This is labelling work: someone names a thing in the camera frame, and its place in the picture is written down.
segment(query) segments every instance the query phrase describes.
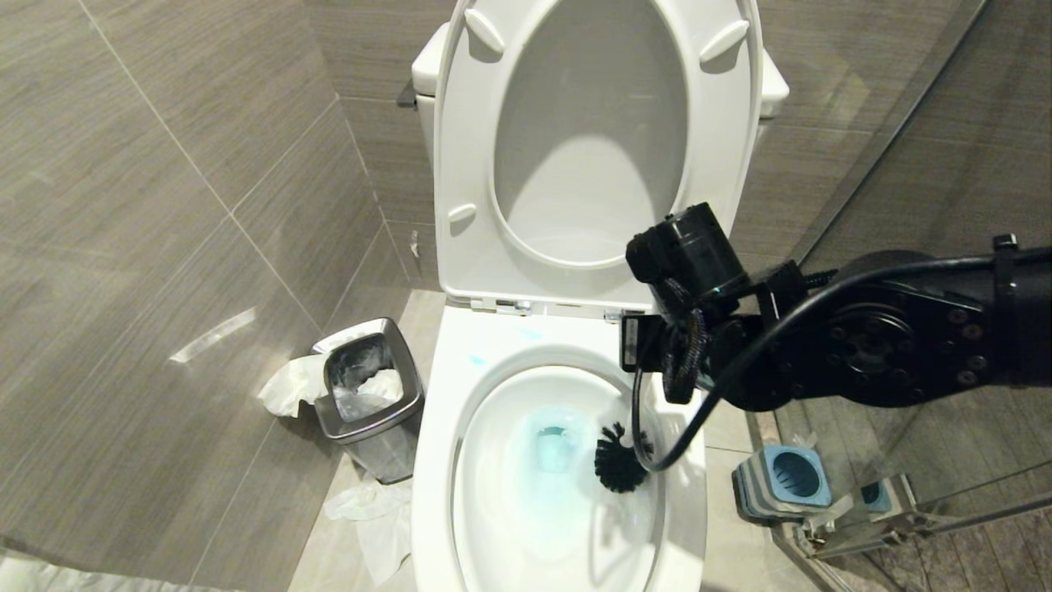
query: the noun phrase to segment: toilet lid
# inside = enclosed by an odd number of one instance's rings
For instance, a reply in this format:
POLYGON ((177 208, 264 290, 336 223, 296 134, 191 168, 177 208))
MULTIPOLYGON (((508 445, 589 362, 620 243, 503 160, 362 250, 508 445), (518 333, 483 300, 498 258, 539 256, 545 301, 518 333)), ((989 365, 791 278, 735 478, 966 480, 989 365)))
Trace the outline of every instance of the toilet lid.
POLYGON ((443 288, 647 307, 633 234, 703 201, 733 222, 760 115, 756 15, 754 0, 461 0, 436 105, 443 288))

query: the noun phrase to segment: toilet tank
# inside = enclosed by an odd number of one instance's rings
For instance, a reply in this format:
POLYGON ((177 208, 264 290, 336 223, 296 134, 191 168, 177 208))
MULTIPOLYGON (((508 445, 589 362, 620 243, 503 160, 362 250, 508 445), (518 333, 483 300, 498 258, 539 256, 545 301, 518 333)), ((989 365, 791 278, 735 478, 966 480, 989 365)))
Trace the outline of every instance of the toilet tank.
MULTIPOLYGON (((442 64, 442 53, 446 47, 446 37, 449 23, 443 23, 420 55, 412 62, 412 87, 417 91, 417 110, 420 113, 420 123, 424 129, 424 141, 427 144, 427 159, 434 165, 434 93, 439 84, 439 67, 442 64)), ((782 104, 789 96, 789 85, 778 72, 771 56, 764 49, 764 80, 761 87, 760 127, 756 142, 752 146, 755 154, 764 141, 771 119, 782 110, 782 104)))

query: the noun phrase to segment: toilet brush holder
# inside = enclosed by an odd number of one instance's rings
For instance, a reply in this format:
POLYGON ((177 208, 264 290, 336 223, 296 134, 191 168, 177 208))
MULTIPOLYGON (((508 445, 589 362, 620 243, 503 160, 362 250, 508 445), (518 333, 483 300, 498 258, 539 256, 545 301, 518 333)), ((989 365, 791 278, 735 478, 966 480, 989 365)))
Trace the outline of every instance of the toilet brush holder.
POLYGON ((735 470, 739 505, 763 519, 801 519, 827 509, 832 493, 818 455, 810 449, 768 446, 735 470))

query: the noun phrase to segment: tile wall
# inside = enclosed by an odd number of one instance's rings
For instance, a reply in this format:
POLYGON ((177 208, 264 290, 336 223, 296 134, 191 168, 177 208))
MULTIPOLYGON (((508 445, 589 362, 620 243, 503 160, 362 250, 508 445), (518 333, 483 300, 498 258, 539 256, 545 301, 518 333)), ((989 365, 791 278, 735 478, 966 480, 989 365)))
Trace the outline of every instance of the tile wall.
MULTIPOLYGON (((399 256, 413 287, 439 289, 424 138, 417 113, 394 99, 456 2, 306 3, 399 256)), ((789 254, 959 4, 760 1, 765 42, 792 94, 754 158, 731 234, 747 266, 789 254)))
POLYGON ((337 458, 255 395, 409 293, 305 6, 12 0, 0 80, 0 543, 284 590, 337 458))

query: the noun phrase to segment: brush bristles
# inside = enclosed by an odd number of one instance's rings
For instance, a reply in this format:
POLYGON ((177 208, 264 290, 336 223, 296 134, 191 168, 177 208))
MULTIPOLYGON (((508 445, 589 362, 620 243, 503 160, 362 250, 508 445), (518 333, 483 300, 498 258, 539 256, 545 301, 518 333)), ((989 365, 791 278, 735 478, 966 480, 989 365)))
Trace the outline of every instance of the brush bristles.
MULTIPOLYGON (((595 476, 603 487, 614 493, 629 493, 643 485, 647 470, 635 458, 631 447, 621 445, 625 428, 614 424, 613 430, 603 428, 603 438, 595 445, 595 476)), ((647 442, 646 433, 641 433, 643 450, 650 454, 653 446, 647 442)))

